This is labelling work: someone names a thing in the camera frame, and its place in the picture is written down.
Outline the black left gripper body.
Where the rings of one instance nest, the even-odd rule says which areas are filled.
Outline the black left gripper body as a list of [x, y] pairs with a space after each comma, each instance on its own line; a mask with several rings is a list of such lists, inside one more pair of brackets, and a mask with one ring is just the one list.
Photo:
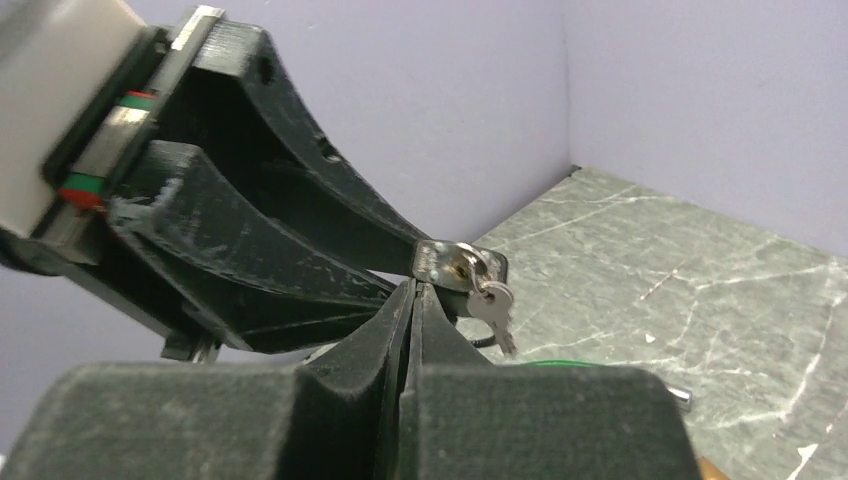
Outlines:
[[169, 326], [103, 279], [101, 262], [112, 230], [106, 224], [112, 188], [145, 148], [167, 101], [179, 87], [221, 8], [196, 6], [173, 27], [149, 25], [101, 90], [41, 166], [54, 198], [32, 234], [1, 226], [1, 265], [38, 276], [64, 276], [146, 324], [164, 338], [165, 358], [211, 363], [219, 340], [194, 323]]

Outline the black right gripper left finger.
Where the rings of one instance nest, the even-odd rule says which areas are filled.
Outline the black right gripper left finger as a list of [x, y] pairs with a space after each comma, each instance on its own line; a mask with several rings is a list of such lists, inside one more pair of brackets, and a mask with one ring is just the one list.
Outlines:
[[390, 479], [416, 284], [315, 360], [101, 363], [43, 396], [5, 479]]

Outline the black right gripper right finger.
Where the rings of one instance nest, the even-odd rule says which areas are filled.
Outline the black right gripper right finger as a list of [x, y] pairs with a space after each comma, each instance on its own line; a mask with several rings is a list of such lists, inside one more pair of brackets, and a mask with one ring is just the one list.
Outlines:
[[631, 367], [498, 366], [416, 288], [399, 404], [403, 479], [697, 479], [677, 403]]

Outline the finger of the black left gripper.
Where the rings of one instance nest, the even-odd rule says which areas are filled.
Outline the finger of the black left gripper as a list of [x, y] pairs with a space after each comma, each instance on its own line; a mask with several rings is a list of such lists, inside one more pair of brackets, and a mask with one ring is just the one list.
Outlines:
[[263, 215], [347, 265], [407, 275], [426, 237], [332, 144], [261, 27], [213, 28], [156, 136], [202, 148]]
[[150, 143], [114, 190], [108, 222], [204, 327], [240, 350], [336, 342], [393, 291], [270, 221], [190, 144]]

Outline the green cable lock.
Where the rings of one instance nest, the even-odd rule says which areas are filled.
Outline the green cable lock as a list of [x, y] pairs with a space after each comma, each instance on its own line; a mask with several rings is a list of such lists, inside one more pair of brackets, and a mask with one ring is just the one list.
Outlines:
[[551, 367], [566, 367], [566, 368], [592, 368], [599, 367], [599, 364], [570, 359], [549, 359], [524, 362], [525, 366], [551, 366]]

